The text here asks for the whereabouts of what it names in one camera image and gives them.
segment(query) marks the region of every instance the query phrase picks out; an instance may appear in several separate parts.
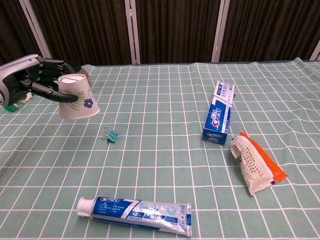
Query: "crest toothpaste box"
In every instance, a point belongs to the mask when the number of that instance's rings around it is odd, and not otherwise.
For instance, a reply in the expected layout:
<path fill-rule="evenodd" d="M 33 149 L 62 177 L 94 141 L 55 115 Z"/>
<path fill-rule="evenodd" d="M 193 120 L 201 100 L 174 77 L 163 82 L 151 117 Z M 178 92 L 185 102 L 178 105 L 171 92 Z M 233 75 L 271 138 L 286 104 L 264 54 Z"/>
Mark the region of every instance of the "crest toothpaste box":
<path fill-rule="evenodd" d="M 209 113 L 203 128 L 202 139 L 225 145 L 230 126 L 235 85 L 217 81 Z"/>

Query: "black curtain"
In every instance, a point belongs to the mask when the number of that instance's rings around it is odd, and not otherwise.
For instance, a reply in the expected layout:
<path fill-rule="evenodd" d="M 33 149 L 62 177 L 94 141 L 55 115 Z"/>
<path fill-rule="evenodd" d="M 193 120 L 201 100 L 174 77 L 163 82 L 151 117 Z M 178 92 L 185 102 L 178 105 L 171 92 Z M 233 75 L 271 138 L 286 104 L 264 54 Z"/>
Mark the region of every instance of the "black curtain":
<path fill-rule="evenodd" d="M 82 65 L 131 64 L 123 0 L 31 0 L 52 57 Z"/>
<path fill-rule="evenodd" d="M 19 0 L 0 1 L 0 66 L 29 54 L 41 54 Z"/>
<path fill-rule="evenodd" d="M 211 62 L 220 0 L 136 0 L 140 61 Z"/>
<path fill-rule="evenodd" d="M 231 0 L 220 62 L 309 60 L 320 39 L 320 0 Z"/>

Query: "snack bag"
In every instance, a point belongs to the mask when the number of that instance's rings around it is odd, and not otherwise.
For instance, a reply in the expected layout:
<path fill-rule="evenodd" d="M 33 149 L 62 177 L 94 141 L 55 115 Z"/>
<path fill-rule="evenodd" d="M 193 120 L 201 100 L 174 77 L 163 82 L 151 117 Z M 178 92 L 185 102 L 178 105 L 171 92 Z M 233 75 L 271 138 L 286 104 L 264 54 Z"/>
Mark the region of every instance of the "snack bag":
<path fill-rule="evenodd" d="M 230 149 L 240 161 L 241 173 L 252 196 L 288 176 L 246 131 L 232 139 Z"/>

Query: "white paper cup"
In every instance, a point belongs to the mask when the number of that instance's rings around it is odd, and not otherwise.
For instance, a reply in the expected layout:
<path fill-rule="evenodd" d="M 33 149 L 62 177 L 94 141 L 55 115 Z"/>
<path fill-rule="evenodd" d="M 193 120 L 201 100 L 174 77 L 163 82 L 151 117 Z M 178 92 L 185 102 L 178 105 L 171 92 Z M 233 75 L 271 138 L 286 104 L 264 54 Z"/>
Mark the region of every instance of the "white paper cup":
<path fill-rule="evenodd" d="M 58 78 L 59 93 L 78 97 L 76 102 L 60 102 L 59 115 L 63 119 L 89 118 L 100 112 L 100 108 L 88 84 L 86 75 L 67 74 Z"/>

